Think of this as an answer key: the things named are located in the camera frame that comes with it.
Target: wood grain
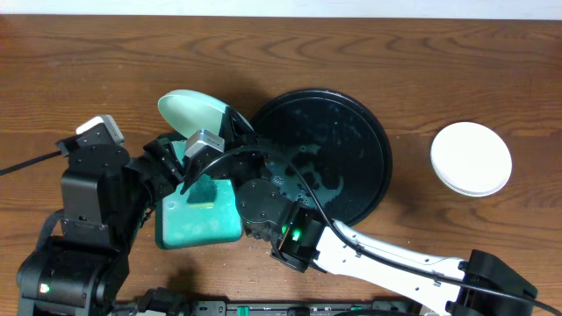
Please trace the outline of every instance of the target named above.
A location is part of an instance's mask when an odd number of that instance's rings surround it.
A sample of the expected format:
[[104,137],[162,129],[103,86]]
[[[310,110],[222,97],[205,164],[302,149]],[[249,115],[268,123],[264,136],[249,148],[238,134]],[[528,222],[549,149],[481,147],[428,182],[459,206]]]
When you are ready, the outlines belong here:
[[[218,97],[251,117],[288,90],[322,87],[363,102],[385,127],[393,180],[356,229],[416,251],[498,255],[562,307],[562,23],[530,21],[181,17],[0,17],[0,159],[54,149],[110,113],[131,154],[169,131],[156,109],[175,89]],[[436,132],[476,121],[508,144],[508,185],[486,198],[442,185]],[[15,314],[16,272],[44,218],[61,207],[53,159],[0,179],[0,314]],[[369,300],[392,295],[343,276],[305,274],[267,244],[161,251],[154,222],[130,256],[119,299],[168,286],[231,300]]]

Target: white background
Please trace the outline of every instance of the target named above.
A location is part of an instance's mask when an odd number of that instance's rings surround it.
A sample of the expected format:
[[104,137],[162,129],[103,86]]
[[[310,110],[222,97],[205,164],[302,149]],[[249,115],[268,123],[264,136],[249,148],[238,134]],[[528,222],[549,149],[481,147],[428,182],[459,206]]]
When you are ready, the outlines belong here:
[[0,0],[0,12],[562,20],[562,0]]

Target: cable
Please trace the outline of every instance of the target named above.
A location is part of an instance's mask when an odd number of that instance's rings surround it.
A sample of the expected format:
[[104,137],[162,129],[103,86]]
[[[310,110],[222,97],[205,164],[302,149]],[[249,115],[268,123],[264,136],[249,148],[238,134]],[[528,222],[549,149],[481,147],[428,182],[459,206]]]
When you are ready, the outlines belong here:
[[197,175],[191,180],[192,180],[193,183],[195,183],[197,181],[197,179],[199,179],[209,169],[218,165],[221,161],[224,161],[226,158],[228,158],[230,156],[233,156],[233,155],[236,155],[236,154],[241,154],[241,153],[246,153],[246,152],[252,152],[252,151],[257,151],[257,152],[260,152],[260,153],[263,153],[263,154],[274,155],[277,158],[279,158],[280,160],[282,160],[283,162],[285,162],[295,172],[295,174],[297,175],[299,180],[302,182],[302,185],[305,187],[306,191],[310,194],[312,200],[314,201],[314,204],[316,205],[316,208],[318,209],[318,212],[320,213],[320,215],[322,216],[324,221],[326,221],[326,225],[328,225],[328,227],[330,227],[332,232],[334,232],[334,234],[344,244],[346,244],[351,249],[355,250],[359,255],[364,255],[364,256],[366,256],[367,258],[369,258],[373,261],[376,261],[376,262],[382,263],[384,265],[390,266],[391,268],[395,268],[395,269],[399,269],[399,270],[402,270],[402,271],[405,271],[405,272],[408,272],[408,273],[412,273],[412,274],[417,275],[419,277],[426,277],[426,278],[432,279],[436,282],[452,284],[452,285],[463,287],[463,288],[468,289],[468,290],[479,291],[479,292],[482,292],[482,293],[498,296],[498,297],[501,297],[501,298],[513,299],[515,301],[519,301],[519,302],[522,302],[524,304],[529,304],[529,305],[533,305],[535,307],[541,308],[541,309],[543,309],[547,312],[550,312],[554,315],[562,316],[561,311],[557,310],[556,308],[554,308],[550,305],[539,302],[539,301],[537,301],[535,299],[532,299],[532,298],[526,298],[526,297],[522,297],[522,296],[518,296],[518,295],[504,293],[502,291],[491,290],[491,289],[487,289],[485,287],[481,287],[481,286],[477,286],[477,285],[465,284],[464,282],[459,281],[459,280],[454,279],[454,278],[450,278],[450,277],[446,277],[446,276],[438,276],[437,274],[422,271],[422,270],[419,270],[419,269],[416,269],[416,268],[411,268],[411,267],[402,265],[400,263],[390,261],[390,260],[385,259],[383,257],[380,257],[378,255],[374,255],[374,254],[363,251],[363,249],[359,245],[356,245],[353,242],[349,241],[345,236],[343,236],[340,233],[340,231],[338,231],[334,227],[332,222],[329,220],[328,216],[326,216],[326,213],[324,212],[324,209],[323,209],[320,201],[316,197],[316,194],[314,193],[314,191],[310,188],[310,186],[306,182],[306,179],[302,176],[300,171],[292,164],[292,162],[289,161],[287,158],[285,158],[285,156],[283,154],[279,153],[277,150],[270,149],[270,148],[267,148],[267,147],[264,147],[264,146],[244,146],[244,147],[238,147],[238,148],[235,148],[235,149],[231,149],[231,150],[225,152],[224,154],[220,155],[219,157],[217,157],[214,161],[212,161],[211,163],[206,165],[204,168],[202,168],[197,173]]
[[355,310],[355,311],[346,311],[346,312],[339,312],[334,316],[360,316],[360,315],[372,315],[372,316],[412,316],[411,313],[407,312],[394,312],[394,311],[385,311],[379,309],[366,309],[366,310]]
[[7,175],[11,172],[14,172],[16,170],[20,170],[20,169],[25,168],[25,167],[29,167],[29,166],[37,163],[37,162],[42,162],[42,161],[47,160],[49,158],[56,157],[60,154],[61,154],[61,151],[59,150],[59,151],[56,151],[56,152],[53,152],[53,153],[50,153],[50,154],[44,154],[44,155],[39,156],[37,158],[33,158],[31,160],[28,160],[27,162],[18,163],[17,165],[14,165],[14,166],[11,166],[9,168],[0,170],[0,176]]

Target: wooden tabletop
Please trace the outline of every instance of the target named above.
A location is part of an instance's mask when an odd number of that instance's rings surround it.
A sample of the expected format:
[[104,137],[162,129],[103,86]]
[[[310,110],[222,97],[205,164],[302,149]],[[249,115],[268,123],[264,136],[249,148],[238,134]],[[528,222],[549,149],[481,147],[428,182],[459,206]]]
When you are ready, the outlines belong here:
[[[176,89],[250,118],[289,90],[329,88],[365,104],[392,145],[393,179],[355,229],[415,251],[499,256],[562,308],[562,23],[407,19],[0,17],[0,168],[55,150],[111,114],[131,155],[170,127],[156,108]],[[433,137],[470,120],[507,143],[513,172],[491,197],[436,177]],[[0,314],[18,306],[16,272],[61,208],[66,162],[0,178]],[[371,300],[373,284],[269,258],[265,242],[160,250],[141,229],[119,299],[165,286],[231,300]]]

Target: brown wooden surface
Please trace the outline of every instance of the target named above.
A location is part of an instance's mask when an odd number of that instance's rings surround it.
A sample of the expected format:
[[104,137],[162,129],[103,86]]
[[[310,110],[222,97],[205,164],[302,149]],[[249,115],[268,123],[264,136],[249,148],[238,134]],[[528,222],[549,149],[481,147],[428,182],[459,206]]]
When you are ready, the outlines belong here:
[[[169,127],[156,101],[190,89],[251,117],[288,90],[322,87],[368,106],[392,143],[393,180],[356,226],[435,255],[498,255],[562,307],[562,24],[559,22],[26,17],[0,18],[1,167],[54,150],[77,125],[110,113],[131,154]],[[472,120],[508,144],[513,173],[485,198],[444,187],[429,162],[436,132]],[[66,162],[0,178],[0,314],[15,314],[19,264],[61,207]],[[130,256],[119,298],[168,286],[243,299],[392,295],[316,271],[293,272],[264,242],[162,251],[154,221]]]

